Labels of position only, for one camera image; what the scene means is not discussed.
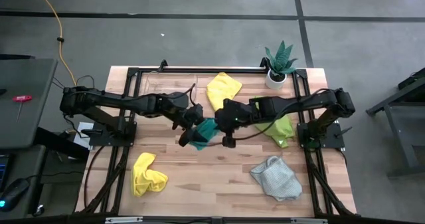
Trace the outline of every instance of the teal cloth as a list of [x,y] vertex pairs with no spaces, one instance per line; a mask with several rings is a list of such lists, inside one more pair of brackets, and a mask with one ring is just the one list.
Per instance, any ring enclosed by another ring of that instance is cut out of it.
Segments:
[[202,135],[207,142],[189,142],[190,145],[193,145],[198,150],[202,150],[208,146],[208,143],[211,139],[218,134],[220,130],[216,129],[217,124],[214,121],[214,118],[205,118],[204,122],[201,122],[196,130],[200,135]]

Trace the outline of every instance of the red screwdriver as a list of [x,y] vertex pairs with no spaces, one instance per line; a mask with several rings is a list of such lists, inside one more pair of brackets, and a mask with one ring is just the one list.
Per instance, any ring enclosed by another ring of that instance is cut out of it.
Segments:
[[16,122],[18,122],[19,115],[21,114],[22,103],[23,102],[26,102],[26,101],[30,101],[32,99],[33,99],[33,97],[31,97],[30,95],[21,95],[21,96],[15,96],[15,97],[13,97],[13,101],[20,102],[21,103],[19,105],[19,111],[18,111],[18,116],[16,117]]

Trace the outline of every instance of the wooden table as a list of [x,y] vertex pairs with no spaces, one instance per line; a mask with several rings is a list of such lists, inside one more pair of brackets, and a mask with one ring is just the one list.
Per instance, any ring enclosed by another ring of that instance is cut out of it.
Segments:
[[[124,91],[127,69],[127,66],[111,68],[106,85],[107,92],[121,94]],[[319,88],[327,88],[325,72],[322,68],[309,68],[307,74],[311,92]],[[194,76],[194,74],[143,74],[140,94],[183,91],[193,83]],[[197,74],[195,102],[203,105],[205,117],[214,116],[214,110],[206,95],[207,84],[214,77],[215,74]],[[293,80],[290,77],[281,90],[267,88],[264,84],[264,74],[231,74],[231,77],[243,84],[234,98],[239,102],[248,102],[248,99],[254,96],[288,98],[295,96]],[[112,115],[118,115],[116,109],[105,108],[104,110]],[[315,115],[319,116],[322,112],[323,110],[316,110]],[[295,128],[299,122],[298,115],[290,114],[290,118]],[[286,149],[280,149],[271,138],[260,135],[249,140],[238,141],[235,149],[215,146],[197,151],[190,145],[184,148],[178,145],[182,131],[172,130],[171,121],[164,117],[148,120],[137,116],[136,121],[137,134],[128,157],[120,215],[313,217],[305,157],[299,148],[297,138],[288,140],[290,146]],[[234,136],[247,136],[257,131],[254,126],[250,126],[237,130]],[[221,141],[221,138],[222,135],[219,135],[213,141]],[[94,161],[88,180],[88,201],[97,194],[105,181],[111,150],[112,148],[105,147]],[[130,191],[131,169],[143,152],[157,155],[150,169],[168,175],[169,181],[162,192],[149,191],[142,197],[134,197]],[[87,164],[90,163],[93,155],[94,151],[90,153]],[[295,171],[303,187],[303,193],[299,199],[278,202],[273,197],[264,195],[261,187],[250,176],[249,171],[268,156],[282,156]],[[329,185],[345,206],[355,212],[343,156],[335,150],[324,149],[323,159]],[[82,184],[76,211],[84,207],[83,187]],[[112,206],[114,190],[115,186],[111,190],[109,208]],[[321,188],[317,190],[321,208],[325,210]]]

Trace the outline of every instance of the potted plant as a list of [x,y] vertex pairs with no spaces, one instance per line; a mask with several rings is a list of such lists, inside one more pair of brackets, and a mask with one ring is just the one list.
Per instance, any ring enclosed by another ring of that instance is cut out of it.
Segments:
[[270,59],[269,71],[266,77],[267,87],[277,90],[284,85],[287,74],[295,71],[295,68],[291,67],[296,58],[290,60],[290,55],[292,51],[292,45],[288,48],[285,48],[285,42],[280,43],[279,49],[276,53],[276,56],[273,57],[270,54],[270,49],[266,47],[266,54]]

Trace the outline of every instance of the yellow cloth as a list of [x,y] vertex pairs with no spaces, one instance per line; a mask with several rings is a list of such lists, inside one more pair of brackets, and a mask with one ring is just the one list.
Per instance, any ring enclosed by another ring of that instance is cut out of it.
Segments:
[[233,97],[242,88],[242,84],[226,73],[219,73],[208,85],[207,96],[214,110],[223,108],[223,100],[225,98],[233,99]]
[[133,166],[131,190],[136,197],[141,197],[146,191],[162,191],[167,184],[168,177],[165,174],[147,168],[153,163],[155,156],[142,153]]

